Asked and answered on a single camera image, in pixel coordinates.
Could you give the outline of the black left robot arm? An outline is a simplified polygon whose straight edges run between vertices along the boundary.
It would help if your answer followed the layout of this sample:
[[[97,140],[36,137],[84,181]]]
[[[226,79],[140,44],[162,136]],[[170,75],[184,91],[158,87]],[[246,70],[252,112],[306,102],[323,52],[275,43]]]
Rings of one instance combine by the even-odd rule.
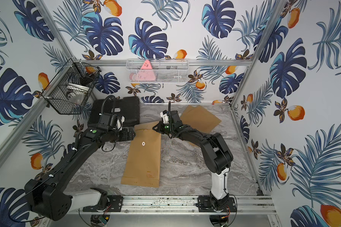
[[[116,99],[109,95],[95,101],[87,129],[76,136],[72,150],[48,173],[26,183],[24,199],[29,210],[54,221],[63,218],[74,205],[74,196],[64,194],[74,174],[107,142],[132,141],[139,122],[140,100],[136,96]]]

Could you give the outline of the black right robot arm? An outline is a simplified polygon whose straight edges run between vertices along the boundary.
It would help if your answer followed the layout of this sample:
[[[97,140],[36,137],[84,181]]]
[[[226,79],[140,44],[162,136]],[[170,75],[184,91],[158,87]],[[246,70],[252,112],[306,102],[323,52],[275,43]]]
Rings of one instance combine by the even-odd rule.
[[[210,196],[216,201],[228,198],[227,178],[234,157],[223,136],[219,133],[204,133],[184,124],[177,111],[165,110],[160,113],[160,117],[161,121],[153,130],[171,139],[180,139],[198,146],[206,167],[212,173]]]

